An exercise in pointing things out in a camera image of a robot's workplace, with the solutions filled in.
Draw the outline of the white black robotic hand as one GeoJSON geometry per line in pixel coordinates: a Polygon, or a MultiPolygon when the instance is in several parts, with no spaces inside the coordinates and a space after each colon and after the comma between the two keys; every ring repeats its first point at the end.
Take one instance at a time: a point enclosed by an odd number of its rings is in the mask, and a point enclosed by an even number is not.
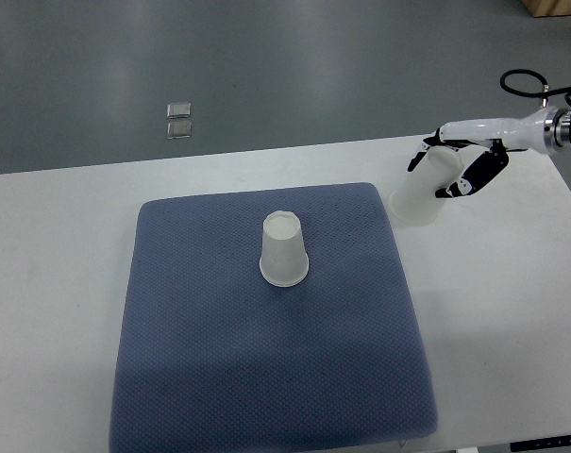
{"type": "Polygon", "coordinates": [[[412,172],[435,146],[454,152],[470,145],[485,149],[459,176],[435,191],[438,198],[457,198],[479,192],[509,163],[511,152],[534,150],[553,156],[571,150],[571,109],[545,107],[525,118],[495,118],[449,122],[426,137],[407,171],[412,172]]]}

